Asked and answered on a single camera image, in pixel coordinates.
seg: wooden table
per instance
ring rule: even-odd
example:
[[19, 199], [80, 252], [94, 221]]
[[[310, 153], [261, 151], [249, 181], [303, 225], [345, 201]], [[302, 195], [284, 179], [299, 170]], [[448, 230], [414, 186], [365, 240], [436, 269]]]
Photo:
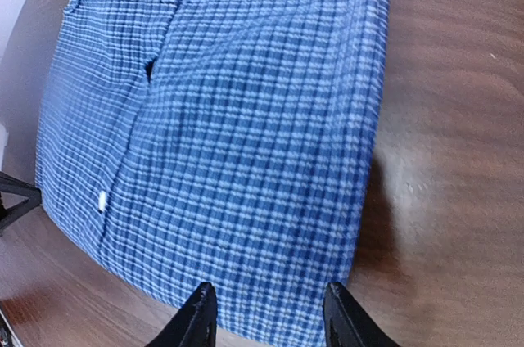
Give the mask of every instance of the wooden table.
[[[4, 60], [19, 178], [66, 2], [28, 0]], [[2, 106], [21, 92], [33, 97]], [[351, 292], [404, 347], [523, 346], [524, 0], [391, 0], [375, 154]], [[42, 210], [0, 238], [0, 301], [29, 347], [141, 346], [174, 312]], [[220, 332], [219, 345], [257, 344]]]

